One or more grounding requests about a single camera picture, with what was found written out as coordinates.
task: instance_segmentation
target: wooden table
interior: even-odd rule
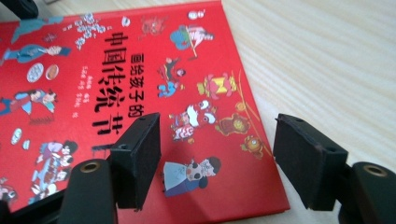
[[[40,18],[188,0],[36,0]],[[270,143],[278,113],[305,119],[349,151],[396,171],[396,2],[223,0]],[[0,21],[15,21],[0,6]],[[304,209],[279,169],[291,209],[235,223],[338,223]]]

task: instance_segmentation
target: children's book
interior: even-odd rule
[[[0,59],[0,196],[11,211],[65,189],[75,165],[105,159],[155,112],[159,168],[142,211],[119,209],[120,223],[289,209],[220,1],[0,23]]]

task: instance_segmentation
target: cartoon figure in hat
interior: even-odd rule
[[[44,92],[42,90],[30,90],[21,91],[15,94],[15,99],[6,99],[1,97],[0,103],[2,103],[5,108],[0,111],[0,116],[9,114],[15,110],[21,108],[28,115],[32,113],[32,103],[40,103],[45,106],[49,112],[53,113],[56,102],[56,93],[49,90],[49,92]]]
[[[221,167],[217,157],[209,157],[201,163],[194,159],[190,164],[167,161],[163,167],[163,178],[166,197],[180,195],[195,189],[204,189],[208,185],[208,178],[216,176]]]
[[[5,60],[15,59],[18,63],[29,63],[32,60],[35,60],[44,54],[48,54],[51,56],[69,55],[71,49],[60,47],[60,46],[51,46],[49,48],[44,48],[39,45],[26,45],[22,49],[10,50],[7,49],[3,55],[3,58],[0,60],[0,65],[3,64]]]

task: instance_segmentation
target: cartoon child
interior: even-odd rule
[[[63,166],[60,160],[54,157],[47,159],[41,171],[34,171],[32,184],[37,184],[41,191],[45,191],[50,184],[66,180],[70,176],[71,167],[58,171],[60,166]]]
[[[11,206],[18,199],[18,194],[11,186],[4,185],[6,181],[5,177],[0,178],[0,200],[7,202],[8,206]]]
[[[56,93],[49,90],[45,93],[42,90],[22,91],[15,94],[15,100],[1,98],[0,102],[6,107],[0,111],[1,115],[9,114],[19,108],[23,109],[28,115],[32,113],[32,102],[44,105],[51,113],[54,112]]]
[[[191,160],[188,165],[166,162],[163,167],[165,196],[171,197],[194,189],[207,187],[210,176],[219,172],[221,162],[217,157],[209,157],[201,163]]]
[[[60,153],[62,155],[72,155],[78,149],[78,145],[74,141],[66,140],[63,144],[58,142],[49,142],[41,145],[40,148],[40,156],[38,156],[36,164],[42,162],[53,156],[59,156]]]
[[[158,97],[170,97],[177,89],[184,90],[184,85],[180,84],[178,78],[173,76],[175,64],[178,62],[178,59],[172,60],[171,58],[166,58],[166,63],[160,67],[158,73],[160,73],[161,77],[166,81],[166,84],[162,84],[158,86]],[[176,76],[184,77],[186,75],[186,71],[184,69],[177,69]]]
[[[35,203],[37,201],[40,201],[41,199],[50,196],[51,194],[56,193],[57,192],[56,182],[65,181],[66,179],[69,178],[70,174],[71,174],[71,168],[70,167],[64,168],[56,174],[56,177],[54,179],[51,179],[50,182],[47,182],[46,183],[47,185],[42,185],[41,182],[37,185],[36,182],[33,182],[32,187],[30,187],[30,189],[35,196],[29,199],[28,204]]]
[[[3,55],[3,58],[0,60],[0,65],[3,64],[5,60],[15,59],[18,63],[29,63],[30,61],[37,59],[44,54],[48,54],[50,56],[55,55],[69,55],[71,49],[60,47],[60,46],[51,46],[49,48],[44,48],[39,45],[26,45],[22,49],[10,50],[7,49]]]

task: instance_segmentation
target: cartoon illustration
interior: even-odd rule
[[[22,137],[22,129],[17,128],[17,129],[14,131],[14,134],[12,134],[12,137],[11,137],[11,144],[12,144],[12,145],[17,144],[17,143],[21,140],[21,137]]]
[[[48,19],[35,19],[35,20],[21,20],[20,26],[15,30],[12,36],[11,43],[15,43],[21,35],[28,35],[34,31],[40,30],[45,25],[52,25],[55,23],[61,23],[64,20],[63,17],[52,17]]]
[[[179,50],[191,48],[194,53],[194,59],[198,57],[196,48],[204,40],[213,40],[214,35],[208,33],[202,26],[185,26],[180,25],[178,30],[174,31],[170,38]]]
[[[200,18],[200,19],[203,18],[204,15],[205,15],[205,10],[202,10],[202,11],[190,11],[189,14],[187,15],[187,17],[190,20],[194,21],[194,20],[196,20],[198,18]]]
[[[184,69],[177,69],[175,73],[175,64],[179,61],[179,58],[172,60],[171,58],[166,58],[166,63],[158,69],[158,73],[161,75],[162,79],[165,80],[166,84],[158,86],[158,97],[170,97],[175,92],[180,89],[184,90],[184,85],[180,84],[178,78],[184,77],[186,71]]]
[[[32,113],[32,103],[40,103],[53,113],[55,109],[53,102],[56,102],[56,96],[56,93],[51,90],[47,93],[42,90],[30,90],[15,94],[15,100],[2,97],[0,103],[6,108],[0,111],[0,116],[9,114],[20,108],[30,115]]]
[[[167,20],[167,18],[142,18],[142,31],[143,34],[139,36],[139,40],[147,35],[160,35],[163,30],[165,29],[165,24],[164,22]]]
[[[165,196],[171,197],[206,188],[208,178],[215,176],[220,167],[221,162],[217,157],[206,158],[199,164],[191,160],[188,165],[167,161],[163,167]]]
[[[5,177],[0,178],[0,200],[8,203],[11,206],[18,199],[18,193],[11,186],[5,185],[7,179]]]
[[[205,77],[204,82],[197,84],[200,95],[205,94],[213,100],[218,100],[218,94],[225,93],[226,96],[231,96],[233,91],[236,91],[235,78],[229,77],[227,73],[223,73],[222,77],[214,77],[210,74]]]
[[[78,50],[82,49],[82,46],[85,44],[87,39],[96,38],[97,34],[102,34],[107,30],[111,30],[112,27],[105,27],[104,25],[99,24],[99,20],[96,19],[92,13],[87,13],[80,17],[79,21],[75,21],[74,24],[69,24],[64,27],[64,31],[68,31],[75,26],[77,28],[77,32],[82,33],[82,37],[79,37],[75,43]]]
[[[38,202],[41,199],[44,199],[58,191],[55,184],[49,184],[47,189],[44,191],[42,191],[37,184],[33,184],[30,190],[33,192],[35,197],[30,198],[28,204]]]
[[[241,148],[253,154],[255,158],[262,159],[263,142],[259,137],[249,135],[245,138],[245,143],[241,145]]]
[[[215,129],[228,136],[231,133],[247,133],[250,123],[247,118],[234,113],[231,118],[221,119]]]
[[[5,60],[17,60],[18,63],[29,63],[30,61],[33,61],[45,54],[50,56],[67,56],[69,55],[70,51],[70,48],[60,46],[51,46],[46,49],[39,45],[26,45],[22,49],[7,49],[3,55],[3,58],[0,60],[0,65],[2,65]]]
[[[213,124],[216,121],[215,113],[216,108],[207,100],[203,100],[199,104],[187,106],[186,111],[178,115],[169,115],[170,119],[174,119],[171,125],[175,132],[174,141],[188,139],[192,144],[194,130],[206,124]]]
[[[28,82],[31,83],[37,82],[43,75],[43,72],[44,65],[42,63],[35,63],[32,65],[32,67],[29,68],[26,79]]]
[[[60,160],[57,157],[48,158],[41,171],[35,170],[32,176],[32,191],[34,193],[46,192],[51,184],[58,181],[65,181],[71,173],[71,167],[67,167],[70,163]]]
[[[72,154],[78,149],[78,144],[74,141],[66,140],[63,144],[58,142],[48,142],[41,145],[40,156],[38,156],[35,163],[40,163],[51,157],[61,159],[60,163],[73,161]]]

